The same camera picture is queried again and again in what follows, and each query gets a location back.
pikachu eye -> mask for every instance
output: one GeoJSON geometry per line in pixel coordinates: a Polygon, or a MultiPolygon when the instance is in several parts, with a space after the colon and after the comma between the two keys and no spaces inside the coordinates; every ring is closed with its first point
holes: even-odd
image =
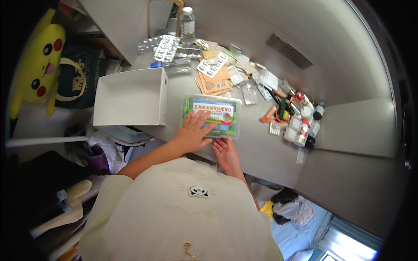
{"type": "Polygon", "coordinates": [[[45,56],[49,55],[52,52],[52,44],[48,43],[47,45],[45,45],[45,47],[43,48],[43,54],[45,56]]]}
{"type": "Polygon", "coordinates": [[[34,90],[36,90],[37,88],[39,88],[39,84],[40,84],[40,81],[39,81],[39,79],[35,79],[35,80],[33,80],[32,81],[32,89],[34,89],[34,90]]]}

human arm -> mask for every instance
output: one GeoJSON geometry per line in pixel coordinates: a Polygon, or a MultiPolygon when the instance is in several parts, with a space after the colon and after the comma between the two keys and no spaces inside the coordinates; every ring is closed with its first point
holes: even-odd
{"type": "Polygon", "coordinates": [[[215,122],[202,128],[203,123],[210,114],[209,111],[199,111],[196,114],[194,114],[194,111],[190,111],[172,141],[130,162],[117,174],[128,176],[134,180],[144,170],[153,165],[177,159],[185,153],[197,151],[212,143],[212,139],[203,139],[203,137],[217,123],[215,122]]]}
{"type": "Polygon", "coordinates": [[[235,148],[231,137],[228,137],[227,139],[216,138],[216,142],[213,143],[212,149],[215,152],[219,165],[221,166],[223,171],[225,171],[225,175],[236,177],[237,179],[244,182],[244,184],[247,186],[248,191],[251,193],[256,208],[260,210],[260,208],[258,207],[257,200],[252,194],[250,188],[248,187],[247,181],[244,177],[244,173],[241,170],[237,149],[235,148]]]}

black bottle cap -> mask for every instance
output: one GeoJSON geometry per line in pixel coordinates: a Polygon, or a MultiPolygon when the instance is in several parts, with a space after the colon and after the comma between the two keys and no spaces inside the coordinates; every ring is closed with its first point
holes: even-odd
{"type": "Polygon", "coordinates": [[[314,112],[313,113],[313,115],[312,115],[312,117],[315,119],[315,120],[320,120],[321,118],[322,118],[322,115],[319,113],[319,112],[314,112]]]}
{"type": "Polygon", "coordinates": [[[313,138],[311,135],[308,135],[306,138],[305,148],[312,149],[313,147],[315,147],[315,138],[313,138]]]}

orange tube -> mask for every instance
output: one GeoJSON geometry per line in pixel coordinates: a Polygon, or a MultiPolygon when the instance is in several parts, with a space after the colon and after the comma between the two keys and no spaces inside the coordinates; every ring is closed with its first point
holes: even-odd
{"type": "Polygon", "coordinates": [[[276,91],[276,90],[273,90],[273,92],[274,92],[277,96],[279,96],[280,98],[286,97],[286,94],[284,94],[284,93],[282,93],[282,92],[279,92],[279,91],[276,91]]]}
{"type": "Polygon", "coordinates": [[[266,123],[266,122],[268,122],[268,119],[273,115],[273,113],[276,111],[276,107],[275,106],[273,106],[271,109],[270,109],[270,111],[268,111],[265,115],[264,115],[264,117],[263,118],[261,118],[261,122],[262,123],[266,123]]]}

medicine box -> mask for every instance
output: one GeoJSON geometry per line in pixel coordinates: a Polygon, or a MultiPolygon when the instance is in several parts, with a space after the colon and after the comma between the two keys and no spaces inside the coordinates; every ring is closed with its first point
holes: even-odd
{"type": "Polygon", "coordinates": [[[203,126],[217,122],[218,125],[206,135],[210,138],[227,138],[231,135],[232,139],[240,137],[240,116],[241,116],[240,99],[200,95],[186,94],[181,106],[180,126],[183,125],[184,119],[190,111],[195,113],[198,111],[210,111],[211,116],[205,121],[203,126]]]}
{"type": "Polygon", "coordinates": [[[100,77],[94,101],[93,125],[165,126],[167,87],[164,68],[100,77]]]}

